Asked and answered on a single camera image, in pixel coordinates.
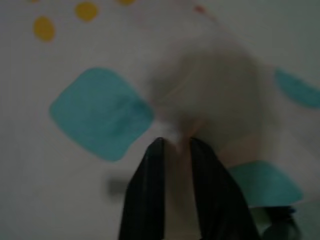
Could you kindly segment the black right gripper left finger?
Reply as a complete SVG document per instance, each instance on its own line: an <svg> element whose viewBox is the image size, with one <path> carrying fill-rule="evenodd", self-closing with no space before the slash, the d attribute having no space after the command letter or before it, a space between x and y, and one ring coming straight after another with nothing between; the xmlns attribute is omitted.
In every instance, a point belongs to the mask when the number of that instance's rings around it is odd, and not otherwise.
<svg viewBox="0 0 320 240"><path fill-rule="evenodd" d="M165 140L156 138L125 192L120 240L162 240L165 233Z"/></svg>

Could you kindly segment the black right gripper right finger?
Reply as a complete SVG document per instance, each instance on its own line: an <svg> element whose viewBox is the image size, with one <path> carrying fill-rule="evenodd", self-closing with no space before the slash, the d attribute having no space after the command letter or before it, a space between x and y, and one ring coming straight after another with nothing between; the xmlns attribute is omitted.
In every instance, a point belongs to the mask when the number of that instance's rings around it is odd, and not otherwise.
<svg viewBox="0 0 320 240"><path fill-rule="evenodd" d="M245 197L204 141L190 140L192 180L201 239L259 240Z"/></svg>

